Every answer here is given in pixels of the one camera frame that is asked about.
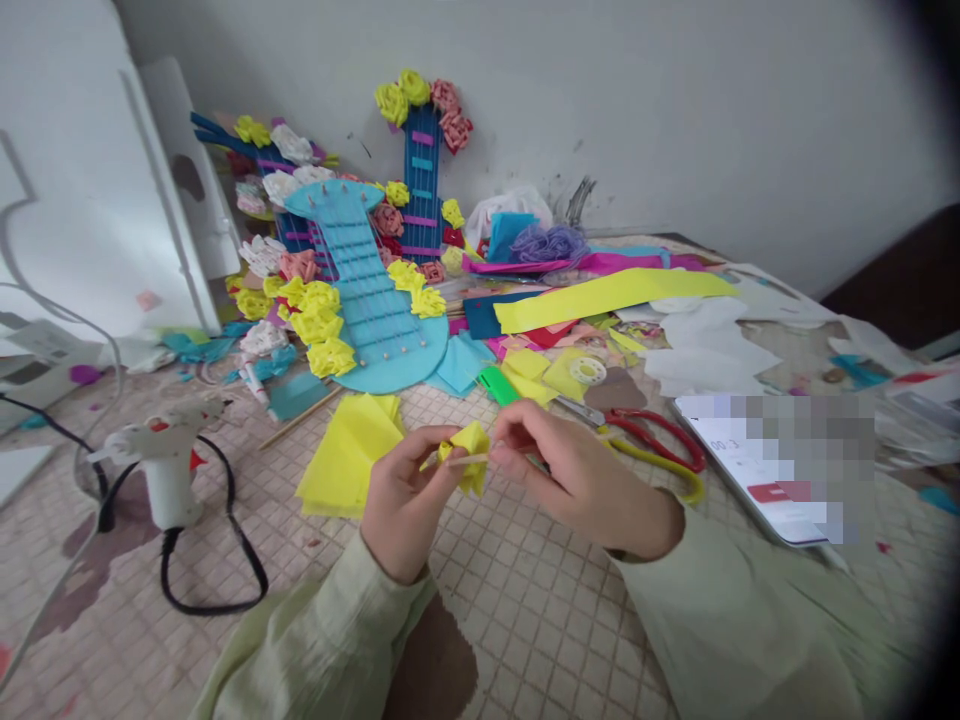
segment white paper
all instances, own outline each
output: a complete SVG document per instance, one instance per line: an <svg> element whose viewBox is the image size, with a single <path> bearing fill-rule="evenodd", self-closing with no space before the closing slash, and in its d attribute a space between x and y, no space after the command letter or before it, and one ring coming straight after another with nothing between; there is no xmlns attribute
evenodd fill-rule
<svg viewBox="0 0 960 720"><path fill-rule="evenodd" d="M754 376L782 360L743 337L736 321L746 308L736 298L706 298L690 312L661 321L672 350L648 351L645 372L660 380L662 395L763 394Z"/></svg>

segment yellow paper flower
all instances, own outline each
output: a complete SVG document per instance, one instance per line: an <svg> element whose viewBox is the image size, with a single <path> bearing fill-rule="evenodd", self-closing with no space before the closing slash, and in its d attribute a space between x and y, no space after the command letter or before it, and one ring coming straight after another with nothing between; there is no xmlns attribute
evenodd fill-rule
<svg viewBox="0 0 960 720"><path fill-rule="evenodd" d="M290 324L305 345L314 345L339 337L343 318L329 310L314 309L292 313Z"/></svg>
<svg viewBox="0 0 960 720"><path fill-rule="evenodd" d="M357 366L353 354L353 348L339 338L331 338L311 345L307 351L310 372L317 377L344 375Z"/></svg>
<svg viewBox="0 0 960 720"><path fill-rule="evenodd" d="M249 115L241 115L237 118L237 124L233 126L233 129L239 137L244 142L252 142L257 147L266 147L271 143L270 140L270 131L263 126L263 123L258 123Z"/></svg>
<svg viewBox="0 0 960 720"><path fill-rule="evenodd" d="M300 307L300 301L306 292L306 286L303 284L303 278L295 275L290 282L277 291L277 296L286 298L291 307Z"/></svg>
<svg viewBox="0 0 960 720"><path fill-rule="evenodd" d="M421 318L440 317L447 312L447 301L436 288L419 288L410 294L410 312Z"/></svg>
<svg viewBox="0 0 960 720"><path fill-rule="evenodd" d="M373 97L377 101L377 107L380 108L380 114L388 122L400 127L407 121L407 112L409 112L407 96L396 85L381 85Z"/></svg>
<svg viewBox="0 0 960 720"><path fill-rule="evenodd" d="M280 295L280 288L286 285L286 282L279 275L271 275L263 279L263 294L269 298L275 298Z"/></svg>
<svg viewBox="0 0 960 720"><path fill-rule="evenodd" d="M447 275L457 277L463 275L463 250L453 245L447 245L447 249L440 256L440 262L443 263L443 269Z"/></svg>
<svg viewBox="0 0 960 720"><path fill-rule="evenodd" d="M390 181L387 183L387 202L394 207L403 207L410 202L410 190L403 183Z"/></svg>
<svg viewBox="0 0 960 720"><path fill-rule="evenodd" d="M420 107L430 100L430 85L420 73L409 68L400 73L400 89L411 105Z"/></svg>
<svg viewBox="0 0 960 720"><path fill-rule="evenodd" d="M394 260L387 268L387 274L397 286L397 290L413 292L422 288L426 282L426 278L417 272L417 266L406 260Z"/></svg>
<svg viewBox="0 0 960 720"><path fill-rule="evenodd" d="M262 320L273 307L273 300L264 295L262 290L241 288L234 294L237 298L237 308L247 320Z"/></svg>
<svg viewBox="0 0 960 720"><path fill-rule="evenodd" d="M443 219L450 223L454 230L459 230L463 227L464 220L463 215L460 213L460 203L453 198L443 203L440 212L443 214Z"/></svg>

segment pink paper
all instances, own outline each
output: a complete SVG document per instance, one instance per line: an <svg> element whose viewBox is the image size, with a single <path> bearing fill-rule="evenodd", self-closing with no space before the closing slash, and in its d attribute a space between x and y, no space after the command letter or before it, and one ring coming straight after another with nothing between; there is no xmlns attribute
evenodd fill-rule
<svg viewBox="0 0 960 720"><path fill-rule="evenodd" d="M478 263L464 255L462 267L465 272L476 274L510 274L510 273L547 273L553 270L564 270L570 267L569 260L552 260L542 263ZM591 253L577 265L577 270L583 270L595 275L612 275L629 268L663 268L663 261L652 255L641 257L627 257L614 253ZM693 272L704 272L705 268L695 255L673 255L670 258L670 267L682 267Z"/></svg>

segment red paper flower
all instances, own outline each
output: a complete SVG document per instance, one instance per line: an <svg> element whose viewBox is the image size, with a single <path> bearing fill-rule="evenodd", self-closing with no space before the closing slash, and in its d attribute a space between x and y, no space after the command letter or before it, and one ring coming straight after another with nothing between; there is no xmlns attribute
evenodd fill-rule
<svg viewBox="0 0 960 720"><path fill-rule="evenodd" d="M433 87L430 88L430 97L442 113L460 112L457 87L449 80L434 80Z"/></svg>
<svg viewBox="0 0 960 720"><path fill-rule="evenodd" d="M420 265L420 272L427 279L427 285L436 285L444 280L443 265L437 261L425 262Z"/></svg>
<svg viewBox="0 0 960 720"><path fill-rule="evenodd" d="M454 230L453 228L444 228L443 241L447 245L453 245L454 247L462 248L463 232L461 232L460 230Z"/></svg>
<svg viewBox="0 0 960 720"><path fill-rule="evenodd" d="M460 109L456 112L444 113L440 118L440 127L443 128L443 139L454 155L463 150L470 141L470 132L473 130L473 123L465 118Z"/></svg>
<svg viewBox="0 0 960 720"><path fill-rule="evenodd" d="M403 216L393 205L377 205L373 211L373 226L381 235L403 237Z"/></svg>

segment sleeve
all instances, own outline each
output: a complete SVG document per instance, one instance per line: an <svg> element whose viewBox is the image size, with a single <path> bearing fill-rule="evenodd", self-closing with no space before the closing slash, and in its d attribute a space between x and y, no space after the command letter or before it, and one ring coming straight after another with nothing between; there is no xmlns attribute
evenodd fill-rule
<svg viewBox="0 0 960 720"><path fill-rule="evenodd" d="M393 582L357 532L322 584L244 617L191 718L379 718L410 632L436 592Z"/></svg>
<svg viewBox="0 0 960 720"><path fill-rule="evenodd" d="M664 558L615 560L681 717L884 714L905 659L848 577L689 508L685 520Z"/></svg>

